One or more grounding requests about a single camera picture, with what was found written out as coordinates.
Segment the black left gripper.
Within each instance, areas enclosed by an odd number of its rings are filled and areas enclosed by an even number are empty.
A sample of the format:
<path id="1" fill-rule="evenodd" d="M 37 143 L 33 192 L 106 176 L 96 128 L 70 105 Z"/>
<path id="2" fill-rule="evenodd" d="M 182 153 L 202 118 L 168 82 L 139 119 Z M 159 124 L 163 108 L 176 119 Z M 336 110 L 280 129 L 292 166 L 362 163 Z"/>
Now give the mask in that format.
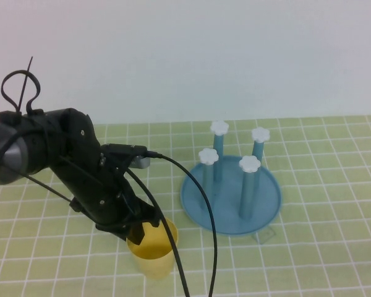
<path id="1" fill-rule="evenodd" d="M 145 236 L 144 223 L 158 227 L 159 211 L 137 197 L 131 187 L 123 189 L 98 207 L 100 220 L 95 222 L 99 231 L 111 233 L 122 240 L 139 246 Z"/>

